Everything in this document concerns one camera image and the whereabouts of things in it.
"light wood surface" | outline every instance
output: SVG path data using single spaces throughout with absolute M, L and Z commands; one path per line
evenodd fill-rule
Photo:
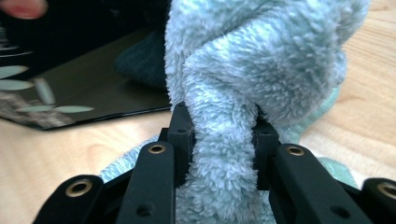
M 370 176 L 396 179 L 396 2 L 374 0 L 345 50 L 348 74 L 340 97 L 301 144 L 346 164 L 358 184 Z M 31 223 L 62 182 L 99 174 L 170 118 L 157 112 L 56 132 L 0 120 L 0 223 Z

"metal ring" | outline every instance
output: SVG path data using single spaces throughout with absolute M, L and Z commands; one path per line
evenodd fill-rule
M 291 154 L 293 156 L 303 156 L 304 155 L 304 152 L 297 147 L 288 147 L 288 152 L 289 152 L 289 154 Z
M 80 179 L 75 181 L 66 189 L 66 195 L 71 198 L 76 198 L 84 195 L 92 188 L 92 182 L 89 179 Z
M 381 193 L 387 195 L 391 199 L 396 200 L 396 186 L 394 186 L 388 182 L 383 182 L 383 183 L 378 184 L 376 187 L 378 188 L 378 190 Z
M 160 154 L 165 152 L 165 146 L 162 145 L 154 145 L 148 149 L 148 151 L 152 154 Z

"leaf decoration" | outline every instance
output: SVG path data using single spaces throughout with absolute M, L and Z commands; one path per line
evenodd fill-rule
M 0 80 L 0 91 L 19 91 L 31 87 L 33 87 L 33 84 L 27 81 Z
M 35 89 L 37 90 L 38 96 L 45 105 L 54 105 L 55 96 L 53 95 L 52 89 L 46 79 L 40 77 L 35 78 Z
M 29 113 L 29 112 L 45 112 L 51 110 L 52 108 L 53 106 L 51 105 L 32 105 L 32 106 L 18 108 L 16 110 L 18 112 Z
M 0 67 L 0 78 L 12 77 L 19 73 L 25 72 L 29 69 L 27 66 L 23 65 L 11 65 Z
M 91 111 L 94 110 L 94 108 L 84 105 L 65 105 L 65 106 L 56 107 L 54 110 L 65 114 L 71 114 L 71 113 Z

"wooden table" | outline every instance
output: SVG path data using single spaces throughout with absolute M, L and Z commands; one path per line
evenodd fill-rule
M 396 2 L 374 0 L 345 46 L 348 74 L 334 108 L 304 135 L 316 155 L 346 164 L 360 183 L 396 179 Z M 99 174 L 169 125 L 169 112 L 37 132 L 0 121 L 0 223 L 30 223 L 66 179 Z

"screw hole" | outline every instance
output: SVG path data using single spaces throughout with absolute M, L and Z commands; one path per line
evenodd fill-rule
M 148 151 L 152 154 L 160 154 L 165 151 L 165 147 L 161 145 L 155 145 L 148 149 Z
M 153 203 L 142 203 L 136 209 L 136 213 L 140 217 L 149 217 L 153 212 L 154 212 Z
M 331 206 L 330 210 L 341 218 L 347 219 L 350 217 L 349 212 L 341 206 Z
M 303 156 L 304 155 L 304 152 L 297 147 L 289 147 L 288 152 L 289 152 L 289 154 L 291 154 L 293 156 Z
M 92 188 L 92 182 L 89 179 L 80 179 L 71 184 L 66 189 L 66 195 L 75 198 L 86 194 Z
M 388 182 L 384 182 L 381 183 L 377 186 L 378 190 L 385 194 L 386 196 L 390 197 L 391 199 L 395 199 L 396 200 L 396 186 L 388 183 Z

